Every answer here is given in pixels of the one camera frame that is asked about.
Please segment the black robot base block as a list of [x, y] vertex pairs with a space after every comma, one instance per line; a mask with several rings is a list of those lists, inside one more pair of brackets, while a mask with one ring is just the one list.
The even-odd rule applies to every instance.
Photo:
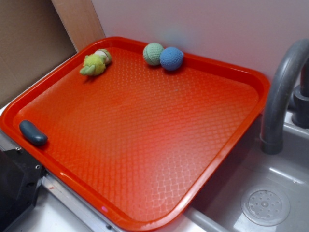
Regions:
[[43, 165], [18, 147], [0, 152], [0, 230], [8, 231], [35, 208]]

